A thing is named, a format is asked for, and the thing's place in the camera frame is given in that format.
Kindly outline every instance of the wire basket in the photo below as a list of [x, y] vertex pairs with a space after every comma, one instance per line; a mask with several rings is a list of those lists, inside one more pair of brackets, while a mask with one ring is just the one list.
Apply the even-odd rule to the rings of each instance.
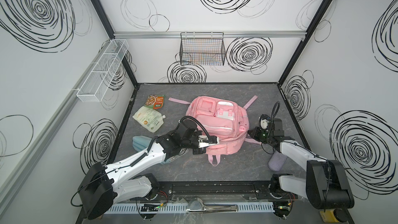
[[77, 92], [82, 102], [100, 102], [113, 80], [129, 44], [126, 39], [113, 39]]
[[182, 32], [180, 45], [181, 65], [223, 66], [225, 62], [224, 33]]

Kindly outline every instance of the gray marble surface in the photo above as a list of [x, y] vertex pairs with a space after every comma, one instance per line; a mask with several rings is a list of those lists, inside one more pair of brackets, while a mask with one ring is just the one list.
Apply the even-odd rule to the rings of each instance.
[[[173, 97], [189, 102], [198, 96], [206, 95], [234, 101], [240, 106], [244, 106], [254, 95], [257, 95], [258, 99], [247, 109], [251, 129], [258, 125], [258, 118], [261, 114], [271, 115], [275, 102], [280, 101], [281, 107], [277, 118], [280, 118], [283, 122], [285, 136], [291, 136], [302, 144], [275, 84], [141, 85], [122, 142], [117, 151], [115, 162], [136, 153], [132, 147], [133, 136], [153, 137], [165, 134], [175, 129], [178, 120], [185, 116], [188, 105], [166, 100], [163, 107], [158, 109], [160, 113], [166, 116], [164, 124], [155, 133], [147, 131], [132, 116], [145, 104], [148, 95], [165, 95], [166, 99]], [[267, 152], [272, 152], [268, 145], [264, 145], [264, 148]], [[216, 167], [213, 167], [208, 162], [206, 154], [192, 155], [190, 150], [171, 163], [154, 165], [141, 172], [141, 174], [153, 173], [158, 181], [269, 180], [272, 174], [275, 173], [267, 165], [270, 158], [271, 155], [265, 153], [258, 144], [244, 142], [241, 149], [235, 154], [222, 155], [221, 162]], [[305, 178], [304, 170], [289, 158], [278, 173], [290, 173]]]

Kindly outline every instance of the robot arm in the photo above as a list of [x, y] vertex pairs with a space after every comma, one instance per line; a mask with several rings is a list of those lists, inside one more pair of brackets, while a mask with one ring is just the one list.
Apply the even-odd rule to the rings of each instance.
[[206, 147], [219, 144], [216, 136], [210, 136], [195, 118], [183, 117], [176, 129], [160, 137], [154, 137], [146, 150], [122, 161], [102, 166], [96, 163], [88, 170], [79, 186], [79, 196], [86, 216], [95, 219], [106, 212], [114, 203], [134, 197], [156, 197], [159, 183], [152, 174], [134, 178], [137, 174], [157, 163], [191, 148], [193, 154], [203, 154]]
[[[201, 135], [197, 124], [206, 136]], [[285, 137], [280, 119], [272, 119], [267, 128], [267, 135], [262, 132], [264, 130], [258, 129], [249, 131], [249, 134], [257, 141], [270, 144], [306, 170], [306, 180], [287, 174], [274, 174], [270, 187], [273, 196], [284, 196], [288, 191], [307, 198], [317, 209], [353, 207], [354, 199], [340, 162], [315, 156], [292, 138]], [[134, 176], [179, 154], [183, 148], [191, 148], [193, 154], [203, 154], [206, 147], [217, 144], [217, 137], [210, 136], [195, 118], [185, 116], [176, 129], [154, 137], [146, 150], [105, 167], [101, 163], [94, 164], [78, 189], [86, 217], [89, 220], [95, 219], [114, 203], [134, 197], [153, 199], [159, 190], [159, 182], [155, 177], [152, 174], [139, 178]]]
[[278, 109], [279, 102], [275, 104], [271, 117], [263, 114], [259, 119], [259, 127], [248, 133], [300, 165], [306, 171], [306, 179], [274, 174], [271, 178], [271, 194], [280, 197], [292, 192], [307, 198], [316, 209], [352, 208], [354, 198], [343, 165], [337, 160], [322, 158], [291, 137], [285, 137], [281, 119], [274, 118]]

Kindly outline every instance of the aluminum rail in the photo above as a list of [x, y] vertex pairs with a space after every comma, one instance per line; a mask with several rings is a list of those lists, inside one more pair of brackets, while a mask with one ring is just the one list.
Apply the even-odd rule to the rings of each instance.
[[[298, 37], [305, 38], [307, 32], [303, 30], [289, 31], [186, 31], [187, 33], [195, 33], [195, 38], [211, 38], [212, 33], [224, 33], [224, 38], [276, 38], [276, 37]], [[141, 38], [181, 38], [185, 31], [140, 31], [140, 32], [115, 32], [117, 39], [141, 39]]]

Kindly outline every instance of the pink strap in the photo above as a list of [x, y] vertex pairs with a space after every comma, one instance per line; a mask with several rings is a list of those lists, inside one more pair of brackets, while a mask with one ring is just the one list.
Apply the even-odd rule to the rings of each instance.
[[207, 156], [209, 157], [209, 162], [214, 167], [217, 166], [221, 162], [221, 155], [216, 155], [216, 160], [217, 160], [217, 164], [216, 165], [213, 164], [213, 155], [207, 154]]
[[258, 96], [253, 96], [247, 103], [246, 103], [246, 105], [243, 107], [243, 109], [247, 109], [247, 108], [249, 108], [250, 107], [250, 105], [256, 100], [258, 98]]
[[253, 138], [245, 138], [245, 141], [249, 142], [249, 143], [254, 143], [254, 144], [261, 144], [261, 142], [258, 142], [256, 140], [254, 140]]
[[174, 98], [169, 98], [169, 101], [173, 101], [173, 102], [177, 102], [177, 103], [181, 103], [181, 104], [187, 104], [187, 105], [189, 105], [191, 103], [191, 102], [182, 101], [182, 100], [174, 99]]

